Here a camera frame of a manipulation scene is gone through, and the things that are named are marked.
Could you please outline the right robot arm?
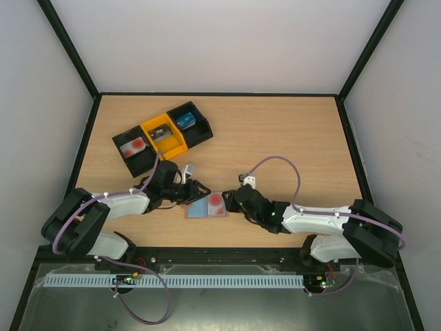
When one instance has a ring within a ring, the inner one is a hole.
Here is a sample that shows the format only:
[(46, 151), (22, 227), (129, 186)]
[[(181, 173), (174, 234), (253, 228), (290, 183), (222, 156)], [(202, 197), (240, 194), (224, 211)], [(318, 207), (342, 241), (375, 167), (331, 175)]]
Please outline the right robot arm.
[(339, 208), (305, 207), (270, 201), (249, 184), (222, 196), (227, 211), (243, 214), (272, 234), (308, 232), (300, 253), (308, 270), (336, 259), (362, 259), (391, 268), (404, 244), (402, 225), (364, 199)]

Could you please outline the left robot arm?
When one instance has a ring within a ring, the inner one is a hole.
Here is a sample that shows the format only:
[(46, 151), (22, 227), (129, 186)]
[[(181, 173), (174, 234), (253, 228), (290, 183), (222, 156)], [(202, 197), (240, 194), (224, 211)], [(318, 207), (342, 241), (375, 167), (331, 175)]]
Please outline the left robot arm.
[(127, 190), (92, 194), (76, 188), (64, 198), (41, 228), (53, 253), (71, 257), (122, 259), (131, 241), (103, 226), (113, 219), (144, 215), (161, 207), (164, 200), (190, 205), (211, 193), (200, 181), (187, 178), (172, 161), (157, 161), (149, 176)]

